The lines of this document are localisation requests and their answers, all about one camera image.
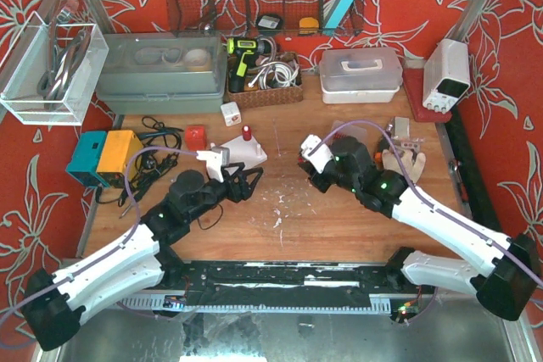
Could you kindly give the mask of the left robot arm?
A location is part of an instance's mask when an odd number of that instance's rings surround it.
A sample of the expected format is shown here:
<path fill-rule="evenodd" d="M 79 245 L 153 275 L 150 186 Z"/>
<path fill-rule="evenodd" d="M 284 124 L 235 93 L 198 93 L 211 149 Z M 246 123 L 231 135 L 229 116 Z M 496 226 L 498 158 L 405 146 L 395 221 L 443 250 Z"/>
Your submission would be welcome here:
<path fill-rule="evenodd" d="M 221 180 L 185 170 L 131 229 L 91 256 L 54 273 L 34 272 L 20 311 L 44 351 L 67 343 L 94 315 L 123 298 L 180 276 L 172 249 L 190 225 L 225 200 L 248 200 L 264 173 L 243 163 L 221 168 Z"/>

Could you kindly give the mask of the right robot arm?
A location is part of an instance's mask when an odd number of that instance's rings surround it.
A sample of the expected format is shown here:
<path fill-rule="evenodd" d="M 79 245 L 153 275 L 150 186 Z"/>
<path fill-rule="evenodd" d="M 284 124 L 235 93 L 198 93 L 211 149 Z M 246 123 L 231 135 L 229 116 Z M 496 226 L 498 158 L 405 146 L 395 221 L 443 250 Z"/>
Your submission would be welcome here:
<path fill-rule="evenodd" d="M 473 295 L 490 313 L 515 321 L 540 282 L 535 242 L 488 229 L 430 197 L 393 170 L 380 170 L 367 147 L 352 136 L 327 145 L 309 135 L 299 167 L 320 192 L 332 185 L 354 194 L 373 212 L 411 226 L 453 253 L 454 259 L 402 247 L 389 259 L 390 284 L 442 287 Z"/>

